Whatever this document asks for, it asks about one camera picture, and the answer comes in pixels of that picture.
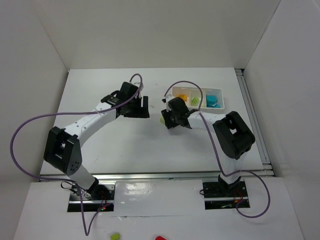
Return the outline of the yellow green lego stack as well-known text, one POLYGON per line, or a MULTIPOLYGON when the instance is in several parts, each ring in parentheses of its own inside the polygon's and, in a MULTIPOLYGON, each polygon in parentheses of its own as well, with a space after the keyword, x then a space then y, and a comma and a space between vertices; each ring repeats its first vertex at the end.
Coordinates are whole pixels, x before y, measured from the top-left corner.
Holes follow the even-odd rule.
POLYGON ((161 122, 163 125, 166 124, 166 121, 165 121, 165 118, 164 118, 163 115, 161 115, 161 117, 160 117, 160 122, 161 122))

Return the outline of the orange lego brick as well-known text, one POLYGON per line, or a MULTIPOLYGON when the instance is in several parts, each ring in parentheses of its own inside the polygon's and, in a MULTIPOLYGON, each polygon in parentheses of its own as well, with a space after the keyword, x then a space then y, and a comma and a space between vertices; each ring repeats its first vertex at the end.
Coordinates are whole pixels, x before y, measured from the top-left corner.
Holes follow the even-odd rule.
POLYGON ((181 98, 184 102, 188 101, 188 96, 186 94, 177 94, 176 97, 181 98))

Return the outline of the teal rounded lego piece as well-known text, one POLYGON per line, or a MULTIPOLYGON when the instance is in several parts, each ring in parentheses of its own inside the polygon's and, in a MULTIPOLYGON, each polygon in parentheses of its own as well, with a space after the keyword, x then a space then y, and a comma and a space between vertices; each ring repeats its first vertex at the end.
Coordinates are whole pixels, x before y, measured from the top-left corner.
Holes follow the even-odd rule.
POLYGON ((216 95, 206 95, 205 104, 207 108, 222 109, 222 100, 216 95))

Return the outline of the green lego brick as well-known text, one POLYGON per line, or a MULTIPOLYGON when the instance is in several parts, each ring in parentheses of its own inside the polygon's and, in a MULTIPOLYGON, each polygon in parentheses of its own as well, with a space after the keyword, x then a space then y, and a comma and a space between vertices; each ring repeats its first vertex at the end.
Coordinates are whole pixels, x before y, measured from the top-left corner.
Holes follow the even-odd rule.
POLYGON ((200 99, 199 99, 198 97, 194 97, 194 98, 191 100, 190 104, 191 104, 192 106, 197 106, 197 105, 199 104, 199 102, 200 102, 200 99))

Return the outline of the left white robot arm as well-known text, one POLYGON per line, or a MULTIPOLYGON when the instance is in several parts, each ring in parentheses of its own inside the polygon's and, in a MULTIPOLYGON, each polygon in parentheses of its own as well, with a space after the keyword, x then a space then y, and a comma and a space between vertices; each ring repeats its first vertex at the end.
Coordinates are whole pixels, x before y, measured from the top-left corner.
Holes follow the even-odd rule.
POLYGON ((103 97, 94 108, 74 123, 53 127, 47 137, 44 160, 76 182, 93 199, 108 190, 83 165, 82 146, 98 130, 118 117, 149 118, 148 97, 141 96, 142 83, 123 82, 120 90, 103 97))

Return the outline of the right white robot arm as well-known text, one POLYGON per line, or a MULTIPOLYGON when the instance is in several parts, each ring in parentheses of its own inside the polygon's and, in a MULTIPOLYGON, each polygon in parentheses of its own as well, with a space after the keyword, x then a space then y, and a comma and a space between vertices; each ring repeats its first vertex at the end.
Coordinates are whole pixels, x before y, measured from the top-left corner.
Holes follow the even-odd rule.
POLYGON ((241 180, 241 170, 247 152, 256 139, 250 128, 236 111, 214 114, 188 109, 180 97, 171 95, 162 99, 166 108, 161 111, 167 129, 181 126, 207 130, 220 169, 218 184, 228 193, 241 180))

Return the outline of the white divided container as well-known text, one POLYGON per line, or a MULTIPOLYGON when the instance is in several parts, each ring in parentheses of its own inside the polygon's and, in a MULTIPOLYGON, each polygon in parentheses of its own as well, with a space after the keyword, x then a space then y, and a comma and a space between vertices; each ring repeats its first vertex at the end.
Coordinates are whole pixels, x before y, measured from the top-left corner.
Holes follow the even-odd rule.
POLYGON ((176 97, 179 94, 187 95, 187 102, 185 102, 188 108, 198 109, 201 103, 202 110, 223 110, 225 108, 223 91, 219 88, 202 88, 200 90, 197 87, 182 87, 182 86, 173 86, 171 90, 171 94, 176 97), (219 97, 223 103, 223 108, 208 108, 206 107, 206 95, 215 95, 219 97), (200 99, 199 104, 197 106, 191 105, 191 100, 197 97, 200 99))

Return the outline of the red object foreground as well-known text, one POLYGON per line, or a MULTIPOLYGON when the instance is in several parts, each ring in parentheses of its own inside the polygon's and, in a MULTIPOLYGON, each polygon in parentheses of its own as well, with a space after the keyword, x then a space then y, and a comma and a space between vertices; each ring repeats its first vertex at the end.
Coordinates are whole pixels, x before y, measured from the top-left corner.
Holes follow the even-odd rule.
POLYGON ((157 235, 155 236, 154 240, 167 240, 164 236, 157 235))

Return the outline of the lime green lego foreground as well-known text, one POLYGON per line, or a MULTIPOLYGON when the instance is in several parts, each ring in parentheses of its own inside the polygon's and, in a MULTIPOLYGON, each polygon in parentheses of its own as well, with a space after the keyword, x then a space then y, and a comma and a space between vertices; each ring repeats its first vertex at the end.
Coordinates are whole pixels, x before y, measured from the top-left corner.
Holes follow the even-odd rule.
POLYGON ((110 236, 110 240, 120 240, 121 236, 118 232, 116 233, 113 233, 111 236, 110 236))

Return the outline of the aluminium rail front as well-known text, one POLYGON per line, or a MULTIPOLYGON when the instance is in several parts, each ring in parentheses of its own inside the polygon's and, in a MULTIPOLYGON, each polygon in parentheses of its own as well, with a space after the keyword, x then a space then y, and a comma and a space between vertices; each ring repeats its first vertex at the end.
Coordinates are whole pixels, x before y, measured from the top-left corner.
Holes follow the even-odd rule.
POLYGON ((158 172, 158 173, 111 173, 93 174, 100 181, 117 180, 173 180, 173 179, 206 179, 216 178, 218 171, 195 171, 195 172, 158 172))

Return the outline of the aluminium rail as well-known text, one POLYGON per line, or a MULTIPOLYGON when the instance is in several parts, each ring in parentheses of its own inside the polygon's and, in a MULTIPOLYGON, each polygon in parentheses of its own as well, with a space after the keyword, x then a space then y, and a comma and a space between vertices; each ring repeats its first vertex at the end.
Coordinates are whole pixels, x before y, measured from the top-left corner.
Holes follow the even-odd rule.
POLYGON ((239 87, 242 93, 244 104, 248 112, 249 121, 252 126, 252 132, 256 139, 257 149, 261 158, 263 170, 260 172, 260 176, 274 177, 275 173, 273 170, 272 163, 270 162, 269 154, 265 145, 265 141, 262 136, 262 132, 258 123, 257 115, 253 106, 253 102, 249 93, 249 89, 244 77, 244 69, 235 68, 235 74, 239 83, 239 87))
POLYGON ((195 171, 195 172, 158 172, 158 173, 111 173, 93 174, 100 181, 117 180, 173 180, 173 179, 206 179, 216 178, 218 171, 195 171))

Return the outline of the aluminium rail right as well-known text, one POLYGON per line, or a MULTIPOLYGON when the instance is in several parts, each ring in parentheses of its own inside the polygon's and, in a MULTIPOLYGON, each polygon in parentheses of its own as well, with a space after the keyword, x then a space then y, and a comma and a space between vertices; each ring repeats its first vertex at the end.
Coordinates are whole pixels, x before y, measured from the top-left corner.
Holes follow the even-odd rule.
POLYGON ((249 93, 249 89, 244 77, 244 69, 235 68, 235 74, 239 83, 239 87, 242 93, 244 104, 248 112, 249 121, 252 126, 252 132, 256 139, 257 149, 261 158, 263 170, 260 172, 260 176, 274 177, 275 173, 273 170, 272 163, 270 162, 269 154, 265 145, 265 141, 262 136, 262 132, 258 123, 257 115, 253 106, 253 102, 249 93))

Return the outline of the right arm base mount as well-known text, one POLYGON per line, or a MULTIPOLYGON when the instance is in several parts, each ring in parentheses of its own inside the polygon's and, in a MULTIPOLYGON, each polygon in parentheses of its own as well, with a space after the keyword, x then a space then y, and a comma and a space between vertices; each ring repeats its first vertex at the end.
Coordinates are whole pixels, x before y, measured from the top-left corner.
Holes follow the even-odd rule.
POLYGON ((244 181, 231 191, 225 193, 220 189, 218 182, 203 182, 199 194, 204 197, 206 210, 224 210, 238 208, 250 208, 248 192, 244 181))

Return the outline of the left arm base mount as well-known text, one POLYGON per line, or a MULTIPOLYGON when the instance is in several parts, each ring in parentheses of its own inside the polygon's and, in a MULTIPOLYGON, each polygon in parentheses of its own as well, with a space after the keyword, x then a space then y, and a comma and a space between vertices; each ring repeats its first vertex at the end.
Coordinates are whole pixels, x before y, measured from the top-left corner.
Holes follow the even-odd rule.
MULTIPOLYGON (((70 183, 61 183, 61 188, 68 190, 69 200, 68 200, 68 213, 80 213, 81 212, 81 201, 80 195, 77 191, 77 187, 70 183)), ((113 212, 114 211, 114 198, 115 198, 115 183, 108 182, 104 185, 106 191, 104 193, 100 192, 97 196, 92 197, 89 193, 81 190, 82 200, 83 200, 83 211, 84 212, 96 212, 98 208, 101 208, 101 212, 113 212)))

